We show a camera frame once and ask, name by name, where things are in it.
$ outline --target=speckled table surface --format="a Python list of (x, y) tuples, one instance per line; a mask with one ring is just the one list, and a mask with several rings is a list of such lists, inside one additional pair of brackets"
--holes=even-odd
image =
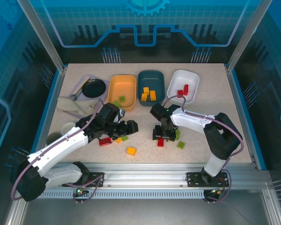
[[(137, 77), (142, 70), (153, 69), (163, 72), (167, 90), (176, 70), (184, 69), (196, 73), (200, 83), (195, 100), (186, 107), (187, 110), (217, 115), (226, 113), (244, 137), (235, 102), (223, 64), (177, 64), (177, 63), (146, 63), (146, 64), (69, 64), (62, 84), (60, 96), (68, 96), (80, 79), (87, 74), (110, 80), (118, 74), (130, 74)], [(151, 107), (141, 106), (138, 100), (135, 108), (127, 112), (125, 120), (135, 120), (139, 132), (130, 135), (129, 140), (120, 144), (113, 142), (100, 147), (98, 140), (72, 152), (62, 162), (81, 161), (84, 163), (206, 163), (210, 157), (206, 138), (196, 131), (180, 127), (180, 140), (185, 142), (183, 150), (176, 147), (178, 142), (165, 142), (164, 147), (157, 147), (152, 141), (152, 130), (158, 121), (150, 114)], [(60, 132), (67, 122), (78, 119), (59, 109), (55, 109), (49, 133)], [(244, 142), (244, 151), (233, 157), (231, 162), (250, 163), (250, 154)], [(135, 156), (126, 154), (128, 147), (135, 147)]]

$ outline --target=enclosure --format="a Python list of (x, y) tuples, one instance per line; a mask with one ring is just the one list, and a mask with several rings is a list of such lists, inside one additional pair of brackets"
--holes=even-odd
[[(186, 173), (200, 172), (211, 155), (204, 135), (179, 127), (182, 150), (152, 141), (158, 121), (140, 91), (147, 70), (162, 73), (160, 102), (176, 71), (195, 73), (185, 108), (223, 112), (243, 137), (243, 152), (227, 165), (224, 203), (202, 200), (212, 187), (188, 187)], [(14, 158), (81, 118), (60, 110), (60, 97), (92, 77), (111, 92), (116, 75), (131, 76), (123, 119), (139, 131), (103, 147), (94, 140), (54, 166), (81, 161), (103, 172), (94, 199), (76, 206), (75, 189), (56, 186), (12, 201)], [(148, 86), (153, 76), (144, 77)], [(104, 103), (114, 102), (107, 92)], [(0, 224), (74, 223), (281, 224), (281, 0), (0, 0)]]

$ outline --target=beige towel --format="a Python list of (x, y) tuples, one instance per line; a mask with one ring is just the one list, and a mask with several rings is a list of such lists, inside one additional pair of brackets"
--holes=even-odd
[(73, 101), (67, 97), (58, 97), (57, 108), (66, 112), (89, 116), (94, 113), (98, 100)]

